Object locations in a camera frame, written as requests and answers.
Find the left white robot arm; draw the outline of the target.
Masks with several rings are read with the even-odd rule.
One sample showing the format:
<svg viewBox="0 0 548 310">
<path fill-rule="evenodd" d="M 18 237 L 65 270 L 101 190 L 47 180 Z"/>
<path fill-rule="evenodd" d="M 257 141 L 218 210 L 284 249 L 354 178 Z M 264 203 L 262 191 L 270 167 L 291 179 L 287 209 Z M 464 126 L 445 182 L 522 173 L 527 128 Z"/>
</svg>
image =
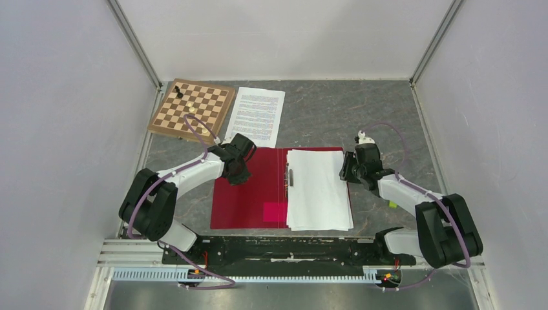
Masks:
<svg viewBox="0 0 548 310">
<path fill-rule="evenodd" d="M 198 262 L 203 247 L 196 242 L 195 232 L 175 220 L 177 200 L 195 187 L 219 178 L 230 185 L 247 182 L 251 177 L 247 162 L 256 150 L 249 138 L 237 134 L 227 143 L 218 141 L 197 158 L 171 169 L 140 170 L 119 209 L 120 219 L 128 225 L 128 237 L 166 243 L 178 249 L 185 262 Z"/>
</svg>

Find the white paper stack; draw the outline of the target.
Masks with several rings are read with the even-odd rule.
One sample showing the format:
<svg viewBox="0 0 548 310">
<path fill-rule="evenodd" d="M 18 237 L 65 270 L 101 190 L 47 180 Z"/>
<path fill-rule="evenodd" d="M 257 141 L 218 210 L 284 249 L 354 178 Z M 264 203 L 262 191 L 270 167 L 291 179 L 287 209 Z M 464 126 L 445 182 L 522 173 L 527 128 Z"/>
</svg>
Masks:
<svg viewBox="0 0 548 310">
<path fill-rule="evenodd" d="M 292 231 L 349 231 L 353 228 L 348 186 L 340 180 L 343 151 L 290 150 L 287 226 Z"/>
</svg>

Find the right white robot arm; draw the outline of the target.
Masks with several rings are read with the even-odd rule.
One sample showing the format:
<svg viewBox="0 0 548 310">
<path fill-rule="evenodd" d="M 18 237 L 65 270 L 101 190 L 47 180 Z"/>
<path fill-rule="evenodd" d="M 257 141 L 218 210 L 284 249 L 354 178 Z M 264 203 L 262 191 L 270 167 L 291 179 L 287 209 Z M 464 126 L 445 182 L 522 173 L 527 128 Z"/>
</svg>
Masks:
<svg viewBox="0 0 548 310">
<path fill-rule="evenodd" d="M 361 184 L 416 219 L 415 229 L 394 227 L 375 235 L 373 254 L 389 264 L 400 254 L 422 257 L 433 268 L 467 267 L 483 253 L 483 242 L 468 205 L 459 194 L 428 191 L 385 168 L 375 143 L 362 143 L 344 154 L 342 181 Z"/>
</svg>

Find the red clip file folder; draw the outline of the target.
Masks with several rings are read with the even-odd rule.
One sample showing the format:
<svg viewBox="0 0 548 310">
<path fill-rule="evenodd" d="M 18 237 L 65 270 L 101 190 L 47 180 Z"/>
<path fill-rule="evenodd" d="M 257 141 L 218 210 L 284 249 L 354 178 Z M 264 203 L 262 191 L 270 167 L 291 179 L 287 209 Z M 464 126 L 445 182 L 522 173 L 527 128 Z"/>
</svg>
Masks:
<svg viewBox="0 0 548 310">
<path fill-rule="evenodd" d="M 335 151 L 340 147 L 259 148 L 247 166 L 242 185 L 215 181 L 211 229 L 286 229 L 288 211 L 287 153 L 290 150 Z"/>
</svg>

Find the printed text paper sheet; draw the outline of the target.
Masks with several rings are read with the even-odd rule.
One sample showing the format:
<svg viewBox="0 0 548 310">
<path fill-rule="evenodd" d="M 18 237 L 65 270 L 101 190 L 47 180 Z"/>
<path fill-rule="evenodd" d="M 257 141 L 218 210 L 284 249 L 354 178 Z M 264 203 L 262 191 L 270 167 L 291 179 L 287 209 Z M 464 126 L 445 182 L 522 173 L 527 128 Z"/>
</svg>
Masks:
<svg viewBox="0 0 548 310">
<path fill-rule="evenodd" d="M 258 147 L 276 147 L 285 95 L 284 91 L 240 87 L 225 139 L 239 133 Z"/>
</svg>

